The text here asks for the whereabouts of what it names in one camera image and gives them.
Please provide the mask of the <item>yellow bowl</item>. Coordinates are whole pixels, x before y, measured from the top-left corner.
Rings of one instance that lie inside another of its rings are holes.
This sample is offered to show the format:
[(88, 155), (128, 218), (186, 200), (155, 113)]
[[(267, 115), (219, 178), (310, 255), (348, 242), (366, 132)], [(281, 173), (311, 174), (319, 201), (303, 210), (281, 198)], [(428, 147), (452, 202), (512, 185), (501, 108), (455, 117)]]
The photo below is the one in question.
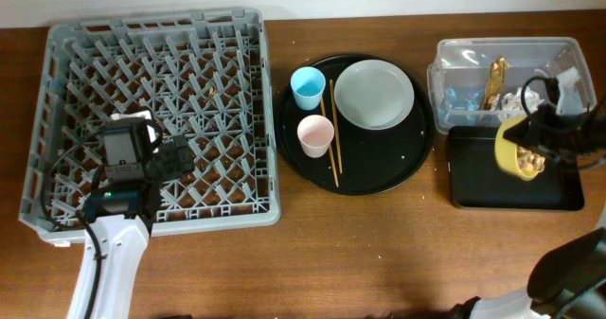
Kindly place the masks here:
[(494, 154), (496, 158), (496, 163), (502, 171), (512, 176), (518, 177), (519, 179), (522, 179), (524, 181), (531, 181), (535, 177), (537, 177), (541, 172), (538, 174), (530, 175), (524, 174), (517, 165), (516, 149), (518, 145), (507, 140), (504, 137), (506, 130), (509, 130), (515, 125), (518, 125), (525, 118), (526, 117), (524, 115), (512, 116), (506, 119), (501, 124), (495, 137)]

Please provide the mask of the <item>white tissue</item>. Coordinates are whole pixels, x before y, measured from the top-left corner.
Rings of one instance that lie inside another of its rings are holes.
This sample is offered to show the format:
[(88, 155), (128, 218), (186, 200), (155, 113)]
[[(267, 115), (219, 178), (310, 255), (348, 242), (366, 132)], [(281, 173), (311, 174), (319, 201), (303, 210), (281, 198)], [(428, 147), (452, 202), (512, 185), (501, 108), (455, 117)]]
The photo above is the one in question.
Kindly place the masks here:
[[(504, 111), (523, 111), (525, 108), (522, 103), (522, 88), (518, 88), (515, 93), (507, 93), (501, 99), (501, 109)], [(525, 89), (524, 100), (527, 109), (533, 113), (544, 102), (537, 92), (530, 88)]]

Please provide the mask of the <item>brown gold snack wrapper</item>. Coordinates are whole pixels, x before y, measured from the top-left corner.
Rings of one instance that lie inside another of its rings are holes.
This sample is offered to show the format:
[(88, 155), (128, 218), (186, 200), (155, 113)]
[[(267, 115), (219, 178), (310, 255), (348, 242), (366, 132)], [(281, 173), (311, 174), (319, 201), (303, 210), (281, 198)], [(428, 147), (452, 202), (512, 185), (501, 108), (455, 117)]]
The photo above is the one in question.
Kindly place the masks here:
[(509, 68), (510, 65), (504, 57), (499, 57), (490, 65), (489, 78), (482, 101), (482, 111), (494, 108), (505, 86), (505, 73)]

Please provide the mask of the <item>pink plastic cup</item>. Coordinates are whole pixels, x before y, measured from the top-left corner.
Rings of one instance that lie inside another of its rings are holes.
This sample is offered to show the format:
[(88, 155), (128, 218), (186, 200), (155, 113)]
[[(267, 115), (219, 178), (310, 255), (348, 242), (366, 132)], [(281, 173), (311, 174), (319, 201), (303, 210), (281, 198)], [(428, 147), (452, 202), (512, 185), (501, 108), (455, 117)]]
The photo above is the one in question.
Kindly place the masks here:
[(329, 149), (332, 130), (322, 115), (304, 117), (297, 126), (296, 134), (302, 150), (310, 158), (319, 158)]

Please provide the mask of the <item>light blue plastic cup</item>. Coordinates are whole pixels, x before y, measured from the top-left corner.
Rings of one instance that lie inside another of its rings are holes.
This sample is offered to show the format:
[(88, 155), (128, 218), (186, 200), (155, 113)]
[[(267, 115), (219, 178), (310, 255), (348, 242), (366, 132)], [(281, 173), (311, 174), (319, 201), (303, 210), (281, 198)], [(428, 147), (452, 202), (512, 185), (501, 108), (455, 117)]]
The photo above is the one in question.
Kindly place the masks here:
[(317, 68), (305, 66), (294, 71), (290, 86), (296, 105), (304, 111), (311, 111), (320, 104), (326, 88), (326, 78)]

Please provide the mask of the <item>grey round plate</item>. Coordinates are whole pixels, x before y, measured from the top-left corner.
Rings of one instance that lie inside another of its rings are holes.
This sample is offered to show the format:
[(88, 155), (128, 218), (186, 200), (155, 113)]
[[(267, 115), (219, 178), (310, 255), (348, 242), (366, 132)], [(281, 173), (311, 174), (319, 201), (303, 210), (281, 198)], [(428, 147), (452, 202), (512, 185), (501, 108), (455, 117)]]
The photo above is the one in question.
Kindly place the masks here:
[(411, 79), (383, 60), (362, 60), (348, 66), (334, 87), (335, 105), (351, 124), (371, 131), (403, 122), (415, 103)]

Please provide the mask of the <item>food scraps pile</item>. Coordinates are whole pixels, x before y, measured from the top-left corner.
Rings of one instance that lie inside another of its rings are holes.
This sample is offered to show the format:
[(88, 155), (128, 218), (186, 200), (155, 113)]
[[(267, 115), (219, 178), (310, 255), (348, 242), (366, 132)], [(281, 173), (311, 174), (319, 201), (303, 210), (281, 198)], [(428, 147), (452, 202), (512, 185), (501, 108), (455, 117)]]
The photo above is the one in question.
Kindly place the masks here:
[(545, 169), (545, 158), (538, 153), (518, 146), (516, 149), (517, 165), (526, 174), (538, 174)]

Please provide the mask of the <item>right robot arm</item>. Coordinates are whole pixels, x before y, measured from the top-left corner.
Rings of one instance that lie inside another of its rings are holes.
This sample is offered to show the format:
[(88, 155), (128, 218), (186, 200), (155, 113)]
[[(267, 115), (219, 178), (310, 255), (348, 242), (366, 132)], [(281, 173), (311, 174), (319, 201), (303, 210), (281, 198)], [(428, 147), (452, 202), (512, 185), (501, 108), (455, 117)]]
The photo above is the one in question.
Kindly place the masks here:
[[(597, 106), (567, 112), (564, 106), (580, 79), (569, 68), (542, 79), (548, 101), (525, 109), (498, 128), (494, 158), (503, 172), (529, 182), (545, 162), (575, 172), (578, 160), (605, 150), (605, 115)], [(574, 239), (545, 254), (526, 288), (498, 298), (475, 297), (455, 305), (450, 318), (602, 318), (605, 315), (605, 229)]]

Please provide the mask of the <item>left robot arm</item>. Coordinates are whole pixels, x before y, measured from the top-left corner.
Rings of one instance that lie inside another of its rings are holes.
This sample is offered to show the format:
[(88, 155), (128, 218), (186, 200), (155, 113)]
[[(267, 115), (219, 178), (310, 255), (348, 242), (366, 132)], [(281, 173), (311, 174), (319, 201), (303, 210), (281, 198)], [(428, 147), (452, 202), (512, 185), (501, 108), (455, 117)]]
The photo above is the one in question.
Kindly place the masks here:
[(84, 228), (84, 252), (71, 318), (128, 316), (161, 186), (195, 169), (186, 138), (165, 141), (149, 111), (111, 115), (100, 136), (104, 157), (76, 213)]

